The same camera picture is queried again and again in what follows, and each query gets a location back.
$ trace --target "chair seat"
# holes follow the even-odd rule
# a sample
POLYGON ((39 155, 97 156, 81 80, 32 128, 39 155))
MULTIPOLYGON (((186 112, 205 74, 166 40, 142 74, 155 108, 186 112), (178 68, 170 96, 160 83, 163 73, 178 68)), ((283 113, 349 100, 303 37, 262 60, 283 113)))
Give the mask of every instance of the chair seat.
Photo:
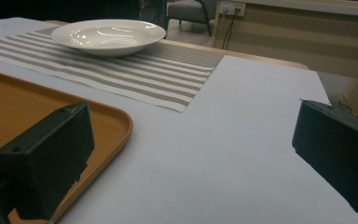
POLYGON ((172 3, 168 6, 167 12, 172 19, 205 22, 202 5, 197 1, 172 3))

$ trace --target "floor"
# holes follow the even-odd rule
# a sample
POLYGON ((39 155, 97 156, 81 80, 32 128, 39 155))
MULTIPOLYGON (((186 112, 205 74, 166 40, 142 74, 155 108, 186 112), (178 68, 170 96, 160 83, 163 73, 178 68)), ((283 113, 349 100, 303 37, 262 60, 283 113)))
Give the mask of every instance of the floor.
MULTIPOLYGON (((211 21, 211 27, 212 29, 214 28, 213 21, 211 21)), ((182 21, 180 25, 179 21, 170 20, 167 30, 167 39, 205 47, 211 47, 213 45, 213 39, 208 36, 206 25, 188 21, 182 21)), ((350 85, 351 78, 320 71, 316 72, 324 85, 331 105, 346 109, 346 101, 342 92, 350 85)))

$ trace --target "white plate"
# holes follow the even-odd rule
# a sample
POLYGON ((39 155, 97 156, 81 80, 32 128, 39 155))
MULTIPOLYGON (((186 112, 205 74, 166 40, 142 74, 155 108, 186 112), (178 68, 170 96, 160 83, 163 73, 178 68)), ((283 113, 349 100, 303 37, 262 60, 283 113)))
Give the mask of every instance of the white plate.
POLYGON ((164 36, 165 30, 155 24, 127 20, 80 21, 51 33, 59 44, 104 57, 135 53, 164 36))

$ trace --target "beige wall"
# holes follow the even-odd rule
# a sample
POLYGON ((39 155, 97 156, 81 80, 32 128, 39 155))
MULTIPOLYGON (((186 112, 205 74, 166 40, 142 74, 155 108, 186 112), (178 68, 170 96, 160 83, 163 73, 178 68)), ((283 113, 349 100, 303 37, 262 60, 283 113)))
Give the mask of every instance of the beige wall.
MULTIPOLYGON (((223 18, 217 19, 213 46, 221 48, 223 18)), ((358 78, 358 17, 247 4, 245 16, 234 21, 228 49, 358 78)))

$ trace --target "brown tray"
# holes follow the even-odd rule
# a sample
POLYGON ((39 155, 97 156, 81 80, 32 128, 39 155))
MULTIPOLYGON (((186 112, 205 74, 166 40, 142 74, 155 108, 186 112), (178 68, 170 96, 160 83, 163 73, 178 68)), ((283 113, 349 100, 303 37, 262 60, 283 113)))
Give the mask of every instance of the brown tray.
MULTIPOLYGON (((70 189, 49 223, 54 223, 69 208, 123 148, 131 136, 132 119, 120 109, 0 74, 0 147, 52 111, 84 101, 89 102, 95 149, 80 181, 70 189)), ((46 220, 21 220, 16 211, 10 213, 9 219, 12 224, 48 223, 46 220)))

